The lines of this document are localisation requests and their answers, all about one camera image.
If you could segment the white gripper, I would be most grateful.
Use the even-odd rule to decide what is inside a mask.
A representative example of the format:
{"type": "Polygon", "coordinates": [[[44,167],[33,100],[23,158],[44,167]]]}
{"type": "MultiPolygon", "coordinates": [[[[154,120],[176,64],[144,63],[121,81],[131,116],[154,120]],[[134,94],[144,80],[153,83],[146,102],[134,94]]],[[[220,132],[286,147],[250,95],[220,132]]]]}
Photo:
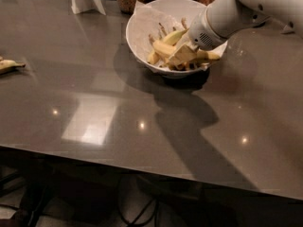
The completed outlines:
{"type": "Polygon", "coordinates": [[[188,33],[185,33],[176,43],[177,48],[169,57],[169,65],[179,65],[196,58],[196,50],[192,49],[188,43],[192,41],[203,50],[212,50],[224,44],[226,39],[219,36],[211,27],[207,20],[207,7],[193,19],[188,33]]]}

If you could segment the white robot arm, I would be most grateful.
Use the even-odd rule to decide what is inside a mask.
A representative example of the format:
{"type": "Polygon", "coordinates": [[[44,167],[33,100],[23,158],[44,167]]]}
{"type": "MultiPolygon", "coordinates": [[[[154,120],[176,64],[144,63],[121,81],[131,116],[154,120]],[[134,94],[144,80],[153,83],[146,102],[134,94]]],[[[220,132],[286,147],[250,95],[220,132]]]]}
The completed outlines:
{"type": "Polygon", "coordinates": [[[193,19],[189,30],[169,56],[179,65],[194,60],[200,49],[224,44],[236,32],[274,18],[303,36],[303,0],[215,0],[193,19]]]}

